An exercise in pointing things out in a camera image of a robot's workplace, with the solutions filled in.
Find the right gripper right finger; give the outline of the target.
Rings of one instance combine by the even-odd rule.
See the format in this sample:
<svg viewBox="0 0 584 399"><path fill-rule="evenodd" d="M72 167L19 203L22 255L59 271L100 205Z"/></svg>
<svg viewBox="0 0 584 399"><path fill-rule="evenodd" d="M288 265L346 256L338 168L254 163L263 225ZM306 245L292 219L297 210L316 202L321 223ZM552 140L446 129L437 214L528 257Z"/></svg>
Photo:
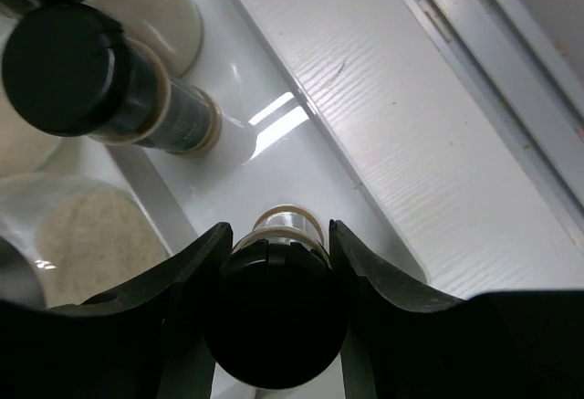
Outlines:
<svg viewBox="0 0 584 399"><path fill-rule="evenodd" d="M580 398L583 294L487 292L459 299L329 225L349 302L341 350L348 398Z"/></svg>

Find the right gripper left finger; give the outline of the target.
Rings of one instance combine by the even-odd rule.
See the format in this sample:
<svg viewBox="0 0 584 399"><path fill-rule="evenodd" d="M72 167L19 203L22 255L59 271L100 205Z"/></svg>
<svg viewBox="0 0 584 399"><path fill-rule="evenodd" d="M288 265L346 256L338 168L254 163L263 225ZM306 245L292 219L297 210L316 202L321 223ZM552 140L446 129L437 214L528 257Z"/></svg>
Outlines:
<svg viewBox="0 0 584 399"><path fill-rule="evenodd" d="M1 303L4 398L208 398L205 291L232 246L218 223L136 278L75 305Z"/></svg>

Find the silver-lid glass jar front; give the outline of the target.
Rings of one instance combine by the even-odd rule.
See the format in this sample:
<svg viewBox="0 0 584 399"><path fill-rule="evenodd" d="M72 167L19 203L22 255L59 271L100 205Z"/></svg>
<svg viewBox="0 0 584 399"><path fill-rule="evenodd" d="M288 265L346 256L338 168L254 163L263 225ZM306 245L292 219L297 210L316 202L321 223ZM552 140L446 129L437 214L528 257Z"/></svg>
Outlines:
<svg viewBox="0 0 584 399"><path fill-rule="evenodd" d="M80 304L170 256L129 192L85 176L2 180L1 236L32 266L49 308Z"/></svg>

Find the black-cap spice jar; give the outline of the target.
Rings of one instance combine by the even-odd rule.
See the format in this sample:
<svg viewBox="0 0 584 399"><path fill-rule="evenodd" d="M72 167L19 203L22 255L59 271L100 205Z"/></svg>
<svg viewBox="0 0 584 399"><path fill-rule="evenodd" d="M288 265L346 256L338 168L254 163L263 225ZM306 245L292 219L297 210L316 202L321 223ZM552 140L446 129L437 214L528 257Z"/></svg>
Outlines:
<svg viewBox="0 0 584 399"><path fill-rule="evenodd" d="M316 217L278 205L236 242L207 292L203 335L242 383L285 390L312 381L339 355L347 298Z"/></svg>
<svg viewBox="0 0 584 399"><path fill-rule="evenodd" d="M172 76L118 21L86 5L24 16L5 42L1 77L13 110L58 137L185 155L210 150L222 130L205 91Z"/></svg>

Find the silver-rim glass jar back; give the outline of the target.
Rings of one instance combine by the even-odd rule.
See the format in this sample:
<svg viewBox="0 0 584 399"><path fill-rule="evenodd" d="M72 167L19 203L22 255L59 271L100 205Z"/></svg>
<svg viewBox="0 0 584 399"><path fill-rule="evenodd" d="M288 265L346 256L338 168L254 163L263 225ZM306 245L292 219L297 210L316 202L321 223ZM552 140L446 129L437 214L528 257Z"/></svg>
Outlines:
<svg viewBox="0 0 584 399"><path fill-rule="evenodd" d="M1 177L31 173L58 148L61 139L29 125L1 89Z"/></svg>

